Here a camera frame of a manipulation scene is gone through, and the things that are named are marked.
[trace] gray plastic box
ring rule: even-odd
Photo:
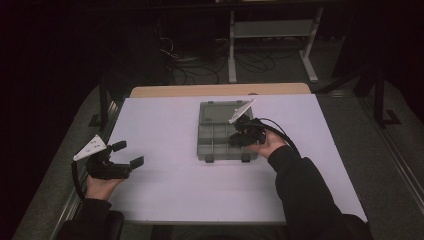
[[[199,126],[197,137],[197,156],[199,160],[213,163],[215,160],[241,160],[250,162],[258,154],[247,148],[231,147],[228,138],[236,133],[233,124],[228,120],[236,109],[247,101],[202,102],[200,103]],[[252,109],[245,114],[253,117]]]

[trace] black cable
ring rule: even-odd
[[[177,79],[174,76],[174,74],[171,72],[171,78],[172,78],[172,85],[176,85],[177,84]]]
[[[187,75],[187,73],[183,69],[181,69],[179,67],[175,67],[174,69],[179,70],[180,72],[182,72],[184,74],[184,82],[182,83],[182,85],[185,85],[186,82],[187,82],[187,79],[189,78],[189,76]]]
[[[82,179],[81,186],[87,181],[88,175],[88,173],[85,174],[84,178]]]
[[[248,49],[243,49],[241,51],[241,54],[243,54],[246,58],[248,58],[249,61],[253,63],[263,62],[264,60],[268,59],[267,55],[262,56],[262,54],[259,53],[258,51],[260,50],[256,50],[256,52],[253,51],[253,53],[251,53],[252,51],[249,51]],[[253,57],[254,55],[258,55],[261,59],[257,59]]]
[[[294,54],[297,54],[299,52],[299,50],[302,50],[302,49],[305,48],[305,43],[304,42],[300,41],[297,38],[294,38],[294,39],[296,39],[296,41],[299,42],[299,46],[295,47],[295,49],[293,51],[291,51],[290,53],[288,53],[288,54],[286,54],[286,55],[284,55],[282,57],[273,57],[272,55],[274,55],[278,49],[280,49],[280,48],[282,48],[284,46],[284,44],[281,44],[281,45],[277,46],[277,48],[274,50],[274,52],[271,54],[270,57],[272,59],[284,59],[284,58],[288,58],[288,57],[293,56]]]
[[[270,130],[271,132],[277,134],[279,137],[281,137],[284,141],[287,142],[287,144],[292,148],[293,152],[296,153],[299,157],[301,157],[299,150],[297,149],[296,145],[294,144],[294,142],[290,139],[289,136],[287,136],[287,134],[278,131],[277,129],[266,125],[266,124],[257,124],[257,123],[246,123],[243,124],[244,127],[259,127],[259,128],[264,128],[267,130]]]
[[[248,49],[246,49],[246,47],[244,47],[244,45],[242,45],[243,46],[243,48],[244,49],[242,49],[242,50],[244,50],[244,51],[248,51]],[[292,52],[290,52],[290,53],[288,53],[287,55],[285,55],[285,56],[281,56],[281,57],[274,57],[273,55],[276,53],[276,51],[278,50],[278,49],[280,49],[282,46],[284,46],[283,44],[280,44],[279,46],[277,46],[277,47],[275,47],[271,52],[269,52],[269,53],[267,53],[267,54],[264,54],[264,55],[262,55],[262,54],[260,54],[260,53],[255,53],[254,55],[258,55],[260,58],[258,59],[258,58],[255,58],[255,57],[253,57],[252,56],[252,54],[250,54],[250,53],[246,53],[246,52],[242,52],[242,54],[247,58],[247,60],[248,61],[250,61],[251,63],[254,63],[254,64],[258,64],[258,63],[260,63],[261,65],[263,65],[263,66],[257,66],[257,65],[254,65],[254,64],[251,64],[251,63],[248,63],[247,61],[245,61],[245,60],[243,60],[242,58],[240,58],[240,57],[234,57],[235,59],[236,59],[236,61],[237,61],[237,63],[242,67],[242,68],[244,68],[245,70],[247,70],[247,71],[249,71],[249,72],[253,72],[253,73],[264,73],[264,72],[267,72],[267,71],[269,71],[269,70],[272,70],[272,69],[274,69],[275,67],[276,67],[276,63],[275,63],[275,61],[274,60],[277,60],[277,59],[284,59],[284,58],[287,58],[287,57],[291,57],[291,56],[293,56],[294,54],[296,54],[300,49],[302,49],[303,48],[303,46],[304,46],[304,44],[301,44],[301,46],[299,46],[299,47],[297,47],[295,50],[293,50]],[[263,51],[264,49],[262,49],[261,47],[260,47],[260,45],[259,44],[256,44],[256,49],[257,49],[257,51]],[[267,64],[266,64],[266,60],[268,60],[268,61],[270,61],[271,62],[271,66],[268,66]]]
[[[216,56],[215,58],[220,58],[224,55],[228,55],[228,49],[229,49],[229,41],[227,39],[225,39],[225,43],[222,46],[218,46],[217,49],[215,49],[215,54],[218,54],[218,56]],[[184,54],[180,51],[180,53],[178,54],[179,56],[183,56]],[[191,63],[194,61],[204,61],[204,60],[209,60],[210,57],[209,56],[195,56],[195,57],[189,57],[189,58],[178,58],[178,59],[172,59],[174,63],[177,64],[187,64],[187,63]]]
[[[277,126],[277,127],[281,130],[281,132],[282,132],[282,133],[286,134],[286,132],[284,132],[283,128],[282,128],[282,127],[280,127],[280,125],[278,125],[276,122],[272,121],[271,119],[268,119],[268,118],[259,118],[259,120],[265,120],[265,121],[269,121],[269,122],[274,123],[274,124],[275,124],[275,126]]]
[[[220,58],[228,58],[228,54],[225,53],[225,54],[222,54],[222,55],[218,55],[213,60],[217,61]],[[200,65],[184,65],[184,64],[188,64],[188,62],[177,62],[175,64],[175,66],[178,66],[178,67],[181,67],[181,68],[185,68],[185,67],[186,68],[196,68],[196,67],[205,67],[205,66],[209,66],[211,64],[214,64],[214,62],[211,62],[211,59],[210,58],[207,58],[207,57],[199,58],[197,60],[199,62],[201,62],[203,60],[207,60],[207,61],[205,61],[204,63],[201,63]],[[221,71],[222,68],[224,68],[225,64],[226,64],[226,61],[223,61],[223,64],[218,68],[217,71],[218,72]]]
[[[226,61],[224,60],[217,70],[204,67],[204,66],[207,66],[207,65],[206,64],[202,64],[202,65],[194,65],[194,66],[181,66],[180,64],[178,64],[178,65],[176,65],[174,67],[174,69],[177,69],[177,70],[183,72],[186,78],[188,77],[187,73],[192,74],[192,75],[195,75],[195,76],[210,76],[210,75],[215,75],[216,76],[216,83],[215,84],[219,84],[220,78],[219,78],[218,73],[226,66]],[[201,70],[209,71],[209,73],[198,73],[198,72],[194,72],[194,71],[189,71],[187,69],[201,69]]]
[[[226,57],[228,56],[228,54],[223,54],[223,55],[219,55],[216,56],[213,60],[217,60],[220,59],[222,57]],[[204,59],[197,59],[197,62],[194,61],[190,61],[190,62],[176,62],[175,66],[179,66],[179,67],[206,67],[206,66],[210,66],[211,64],[213,64],[212,59],[210,58],[204,58]]]
[[[75,191],[77,192],[79,198],[82,201],[82,200],[85,199],[85,194],[83,193],[82,188],[81,188],[81,184],[79,182],[77,162],[72,161],[71,167],[72,167],[72,180],[74,182]]]

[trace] table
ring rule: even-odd
[[[367,221],[315,95],[304,92],[306,85],[288,84],[291,91],[284,85],[134,89],[132,98],[123,104],[109,141],[126,140],[128,147],[112,153],[111,160],[128,163],[144,155],[145,164],[115,190],[110,199],[112,209],[123,212],[128,221],[149,224],[284,224],[274,186],[275,172],[265,159],[205,163],[196,156],[200,102],[255,98],[254,116],[279,123],[301,155],[310,157],[318,167],[341,211]],[[222,91],[242,87],[245,89],[240,92]],[[218,90],[200,92],[205,96],[192,91],[208,88]],[[273,91],[264,95],[264,89]],[[155,91],[160,97],[154,97]],[[262,95],[240,95],[252,91]],[[143,92],[147,97],[139,98]],[[184,92],[189,96],[175,96]]]

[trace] cable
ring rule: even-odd
[[[255,45],[256,45],[256,51],[261,52],[261,51],[264,50],[262,47],[260,47],[259,44],[257,44],[257,42],[256,42]],[[273,56],[273,55],[276,54],[277,50],[279,50],[283,46],[284,46],[284,44],[280,44],[277,47],[275,47],[271,52],[269,52],[267,54],[261,54],[261,53],[254,53],[254,54],[252,54],[252,53],[248,53],[249,50],[246,49],[246,47],[245,47],[244,44],[242,44],[242,47],[243,47],[243,49],[242,49],[242,56],[244,56],[246,58],[246,60],[244,60],[241,57],[236,57],[236,56],[234,58],[237,61],[237,63],[242,68],[244,68],[245,70],[247,70],[249,72],[253,72],[253,73],[264,73],[264,72],[270,71],[270,70],[272,70],[272,69],[274,69],[276,67],[276,63],[275,63],[274,60],[284,59],[284,58],[293,56],[300,49],[303,48],[304,44],[301,44],[299,47],[296,47],[295,50],[291,51],[287,55],[279,56],[279,57]]]
[[[174,42],[171,39],[166,37],[161,37],[160,40],[167,40],[169,43],[171,43],[171,49],[169,51],[166,51],[165,49],[159,49],[159,50],[172,58],[178,59],[178,54],[172,53],[172,51],[174,51]]]
[[[295,49],[293,51],[291,51],[290,53],[288,53],[288,54],[286,54],[286,55],[284,55],[282,57],[274,57],[274,56],[272,56],[272,55],[274,55],[276,53],[277,50],[279,50],[280,48],[282,48],[284,46],[284,44],[281,44],[281,45],[277,46],[277,48],[274,50],[274,52],[271,54],[270,57],[272,59],[284,59],[284,58],[287,58],[287,57],[291,57],[294,54],[297,54],[299,52],[299,50],[302,50],[303,48],[305,48],[305,45],[306,45],[305,42],[302,42],[298,38],[294,38],[294,37],[291,38],[291,39],[296,40],[296,42],[299,43],[298,46],[295,46]]]
[[[191,78],[193,80],[193,84],[196,84],[195,81],[194,81],[194,78],[188,76],[186,71],[184,71],[183,69],[181,69],[179,67],[175,67],[175,69],[179,70],[180,72],[182,72],[184,74],[184,82],[181,85],[185,85],[186,82],[187,82],[187,79],[189,79],[189,78]],[[172,75],[172,78],[174,79],[174,85],[177,85],[175,77],[182,77],[182,76],[174,76],[173,74],[171,74],[171,75]]]
[[[192,78],[193,82],[194,82],[194,78],[193,77],[189,77],[188,74],[191,75],[195,75],[195,76],[211,76],[211,75],[215,75],[216,76],[216,82],[215,84],[219,84],[220,82],[220,78],[219,78],[219,72],[226,66],[226,61],[224,60],[222,62],[222,64],[218,67],[217,70],[214,70],[212,68],[208,68],[205,67],[207,65],[211,65],[210,63],[202,63],[201,65],[183,65],[181,66],[181,64],[175,65],[173,68],[176,70],[181,71],[184,74],[185,77],[185,81],[183,83],[183,85],[185,85],[186,81],[188,78]],[[189,69],[199,69],[199,70],[206,70],[208,71],[207,73],[199,73],[199,72],[195,72],[195,71],[190,71]]]
[[[228,39],[215,39],[216,43],[218,42],[223,42],[222,46],[216,46],[215,50],[211,53],[214,54],[218,54],[218,58],[222,55],[228,55],[228,49],[230,46],[230,42]],[[192,57],[188,57],[188,58],[178,58],[178,59],[172,59],[173,62],[179,63],[179,64],[184,64],[184,63],[189,63],[189,62],[194,62],[194,61],[203,61],[203,60],[209,60],[210,58],[208,56],[192,56]]]
[[[266,125],[266,124],[258,124],[258,123],[245,123],[243,124],[244,127],[259,127],[259,128],[264,128],[267,130],[270,130],[271,132],[277,134],[279,137],[281,137],[284,141],[287,142],[287,144],[292,148],[293,152],[296,153],[299,157],[301,157],[299,150],[297,149],[296,145],[294,144],[294,142],[290,139],[289,136],[287,136],[287,134],[283,133],[284,131],[280,132],[277,129]]]
[[[265,121],[269,121],[269,122],[274,123],[274,124],[275,124],[275,126],[277,126],[277,127],[281,130],[281,132],[282,132],[282,133],[286,134],[286,132],[284,132],[283,128],[282,128],[282,127],[280,127],[280,125],[278,125],[276,122],[272,121],[271,119],[268,119],[268,118],[259,118],[259,120],[265,120]]]
[[[72,161],[71,167],[72,167],[72,180],[74,182],[75,191],[77,192],[79,198],[82,201],[82,200],[85,199],[85,194],[82,191],[81,184],[80,184],[79,179],[78,179],[77,162]]]

